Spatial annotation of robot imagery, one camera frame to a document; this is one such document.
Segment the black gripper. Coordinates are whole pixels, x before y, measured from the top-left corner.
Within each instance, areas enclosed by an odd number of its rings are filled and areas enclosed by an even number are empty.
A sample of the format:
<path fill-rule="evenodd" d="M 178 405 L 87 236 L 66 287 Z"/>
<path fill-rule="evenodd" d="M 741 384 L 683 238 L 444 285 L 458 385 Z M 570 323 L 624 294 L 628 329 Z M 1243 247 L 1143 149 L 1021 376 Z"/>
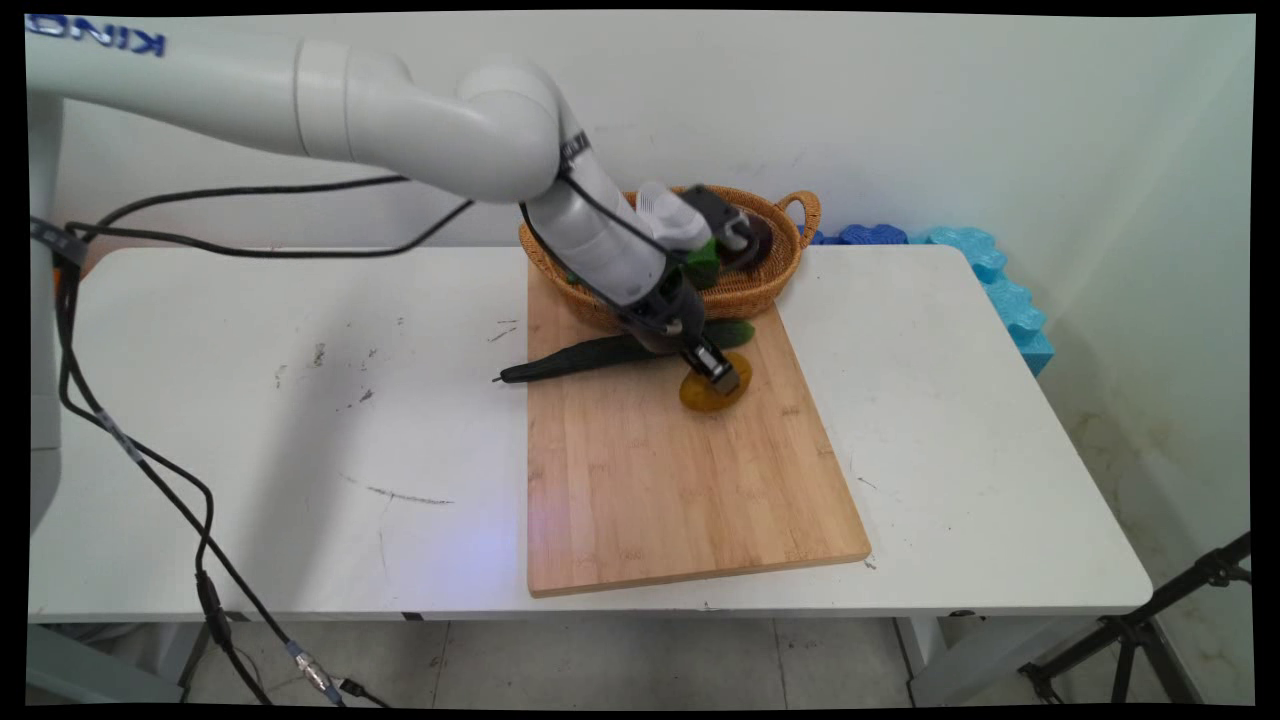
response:
<path fill-rule="evenodd" d="M 742 356 L 722 351 L 705 337 L 704 302 L 682 272 L 667 272 L 643 297 L 622 305 L 618 319 L 649 354 L 682 355 L 718 395 L 731 395 L 742 384 Z"/>

